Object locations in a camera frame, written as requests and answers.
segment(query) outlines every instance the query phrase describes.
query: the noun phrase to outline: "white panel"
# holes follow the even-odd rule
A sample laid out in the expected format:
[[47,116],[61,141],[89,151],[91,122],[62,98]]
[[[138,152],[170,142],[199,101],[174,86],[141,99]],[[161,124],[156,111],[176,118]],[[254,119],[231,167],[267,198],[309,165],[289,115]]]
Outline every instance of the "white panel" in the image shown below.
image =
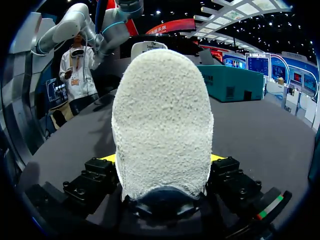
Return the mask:
[[217,39],[217,40],[224,41],[224,40],[226,40],[227,38],[220,36],[220,37],[217,37],[216,39]]
[[208,34],[206,37],[207,37],[207,38],[210,38],[210,39],[215,39],[217,36],[216,36],[216,35]]
[[282,0],[274,0],[276,4],[278,4],[281,9],[288,9],[289,6],[285,4]]
[[194,34],[195,36],[197,37],[203,37],[205,36],[206,34],[205,33],[202,33],[202,32],[197,32],[196,34]]
[[269,0],[253,0],[252,2],[259,8],[261,8],[263,11],[276,9],[276,6],[273,5]]
[[240,18],[243,18],[244,15],[234,11],[234,10],[231,10],[229,12],[227,12],[226,14],[224,14],[223,16],[227,17],[227,18],[230,18],[230,19],[233,19],[233,20],[237,20],[237,19],[240,19]]
[[317,103],[308,98],[307,108],[304,117],[308,119],[311,123],[314,122],[315,114],[317,109]]
[[231,21],[229,19],[226,19],[224,17],[218,17],[216,20],[214,20],[214,22],[217,24],[222,24],[222,25],[231,23]]
[[241,12],[251,15],[251,14],[256,14],[259,12],[258,9],[255,7],[251,6],[249,3],[243,4],[241,6],[238,6],[236,9],[240,10]]
[[207,26],[205,26],[206,28],[210,28],[210,29],[218,29],[221,27],[221,25],[215,24],[215,23],[209,23]]
[[211,33],[212,31],[213,31],[213,30],[210,29],[210,28],[202,28],[202,29],[199,30],[199,32],[201,32],[201,33],[206,33],[206,34]]

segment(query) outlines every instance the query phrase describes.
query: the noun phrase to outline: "white towel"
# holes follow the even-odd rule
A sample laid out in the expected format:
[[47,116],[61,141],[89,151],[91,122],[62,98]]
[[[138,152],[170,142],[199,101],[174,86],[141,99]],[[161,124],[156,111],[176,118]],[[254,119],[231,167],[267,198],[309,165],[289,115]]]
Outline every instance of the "white towel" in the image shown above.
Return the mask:
[[214,117],[198,68],[167,49],[137,56],[112,109],[122,197],[171,186],[196,197],[210,173]]

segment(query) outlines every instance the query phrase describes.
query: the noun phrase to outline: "white sign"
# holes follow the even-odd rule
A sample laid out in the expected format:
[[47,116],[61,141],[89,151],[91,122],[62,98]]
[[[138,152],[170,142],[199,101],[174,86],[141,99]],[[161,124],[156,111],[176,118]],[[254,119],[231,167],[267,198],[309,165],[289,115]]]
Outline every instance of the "white sign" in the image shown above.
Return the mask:
[[255,58],[266,58],[266,55],[263,53],[250,53],[249,57],[255,57]]

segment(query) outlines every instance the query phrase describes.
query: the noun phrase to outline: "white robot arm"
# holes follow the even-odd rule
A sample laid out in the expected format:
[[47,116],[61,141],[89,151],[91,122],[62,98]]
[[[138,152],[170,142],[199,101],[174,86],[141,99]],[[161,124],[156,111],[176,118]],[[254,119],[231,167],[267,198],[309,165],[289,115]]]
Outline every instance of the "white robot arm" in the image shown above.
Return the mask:
[[139,17],[144,11],[143,0],[116,0],[118,8],[105,11],[102,31],[95,32],[89,9],[84,3],[72,5],[60,23],[49,29],[37,42],[36,53],[46,55],[63,41],[80,33],[95,49],[95,60],[102,62],[115,48],[130,37],[125,23]]

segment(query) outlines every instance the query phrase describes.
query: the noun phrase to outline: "person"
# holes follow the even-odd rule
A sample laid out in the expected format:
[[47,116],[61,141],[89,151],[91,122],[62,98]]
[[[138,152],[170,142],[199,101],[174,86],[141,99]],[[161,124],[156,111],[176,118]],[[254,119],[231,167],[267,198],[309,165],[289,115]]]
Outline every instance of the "person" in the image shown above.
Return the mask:
[[100,63],[94,61],[94,51],[83,46],[82,41],[80,34],[73,39],[73,45],[61,58],[59,71],[61,81],[66,83],[68,101],[74,116],[99,98],[90,69],[95,70]]

